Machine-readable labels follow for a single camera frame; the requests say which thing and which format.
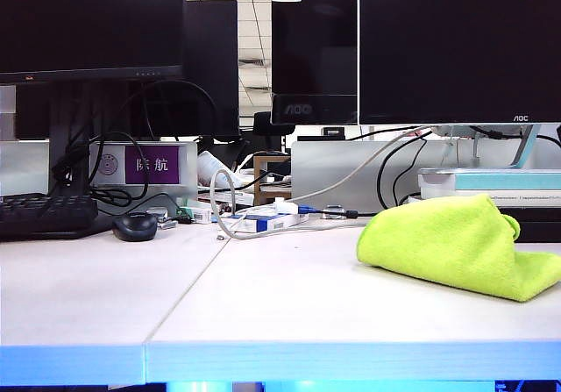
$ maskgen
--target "monitor bezel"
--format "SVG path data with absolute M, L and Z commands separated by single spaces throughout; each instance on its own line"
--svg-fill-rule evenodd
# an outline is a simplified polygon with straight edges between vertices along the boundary
M 185 28 L 185 8 L 187 0 L 181 1 L 181 31 Z M 176 64 L 161 66 L 85 68 L 85 69 L 49 69 L 28 72 L 0 71 L 1 85 L 19 85 L 33 82 L 87 81 L 100 79 L 163 79 L 183 75 L 183 43 L 180 41 L 180 57 Z

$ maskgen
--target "purple label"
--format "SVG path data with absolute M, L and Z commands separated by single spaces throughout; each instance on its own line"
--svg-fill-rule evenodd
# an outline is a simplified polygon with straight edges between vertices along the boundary
M 148 168 L 150 184 L 179 184 L 179 147 L 170 145 L 141 146 Z M 124 182 L 144 183 L 144 165 L 135 146 L 124 148 Z

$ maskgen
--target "gray partition panel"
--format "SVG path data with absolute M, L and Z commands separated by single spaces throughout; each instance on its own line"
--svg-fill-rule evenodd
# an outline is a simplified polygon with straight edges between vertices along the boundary
M 480 140 L 480 165 L 507 166 L 514 157 L 518 143 L 515 139 Z M 295 142 L 292 145 L 292 196 L 305 195 L 338 182 L 385 144 L 386 142 L 382 141 Z M 395 177 L 409 167 L 420 146 L 419 141 L 405 146 L 389 160 L 381 183 L 383 197 L 388 206 L 394 205 L 392 184 Z M 302 203 L 320 209 L 326 205 L 339 204 L 346 210 L 381 210 L 375 190 L 376 176 L 381 162 L 392 149 L 390 147 L 344 185 L 323 195 L 306 199 Z M 470 139 L 428 141 L 415 166 L 399 180 L 396 187 L 398 201 L 409 193 L 419 191 L 416 174 L 418 168 L 472 167 L 472 150 L 473 141 Z M 526 167 L 533 167 L 534 158 L 530 156 Z

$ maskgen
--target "blue light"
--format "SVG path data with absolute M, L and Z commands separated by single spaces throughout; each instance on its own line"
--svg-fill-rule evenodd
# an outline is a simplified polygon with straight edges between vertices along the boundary
M 265 392 L 494 392 L 494 381 L 268 381 Z

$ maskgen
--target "connector plug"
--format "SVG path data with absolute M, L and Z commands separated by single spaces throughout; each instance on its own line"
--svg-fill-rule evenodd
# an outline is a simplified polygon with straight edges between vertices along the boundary
M 286 202 L 284 197 L 274 198 L 274 208 L 277 214 L 298 214 L 298 205 L 296 203 Z
M 314 208 L 313 206 L 308 205 L 298 205 L 298 213 L 299 214 L 317 214 L 319 210 Z

